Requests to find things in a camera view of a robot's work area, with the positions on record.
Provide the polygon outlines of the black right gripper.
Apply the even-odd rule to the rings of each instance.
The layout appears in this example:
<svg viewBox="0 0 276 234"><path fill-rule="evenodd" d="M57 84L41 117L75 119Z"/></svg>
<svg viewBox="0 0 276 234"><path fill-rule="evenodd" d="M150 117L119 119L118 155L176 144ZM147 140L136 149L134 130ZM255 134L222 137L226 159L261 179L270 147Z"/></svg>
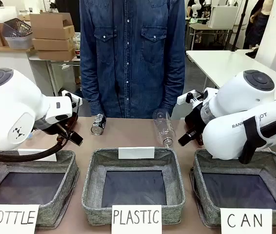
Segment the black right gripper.
<svg viewBox="0 0 276 234"><path fill-rule="evenodd" d="M178 139L181 146L185 146L192 140L196 140L199 146L203 145L202 133L204 130L204 121L201 118L201 106L195 107L186 117L185 124L187 132Z"/></svg>

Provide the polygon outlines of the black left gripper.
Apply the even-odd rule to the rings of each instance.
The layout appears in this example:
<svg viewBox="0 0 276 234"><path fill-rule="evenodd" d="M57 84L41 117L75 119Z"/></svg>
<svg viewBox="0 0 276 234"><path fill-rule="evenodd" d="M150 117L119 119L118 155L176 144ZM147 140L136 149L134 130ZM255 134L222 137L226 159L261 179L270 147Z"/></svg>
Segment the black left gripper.
<svg viewBox="0 0 276 234"><path fill-rule="evenodd" d="M78 120L78 115L73 112L70 118L62 120L56 123L57 142L64 146L68 141L80 146L83 142L83 137L79 135L75 130L75 126Z"/></svg>

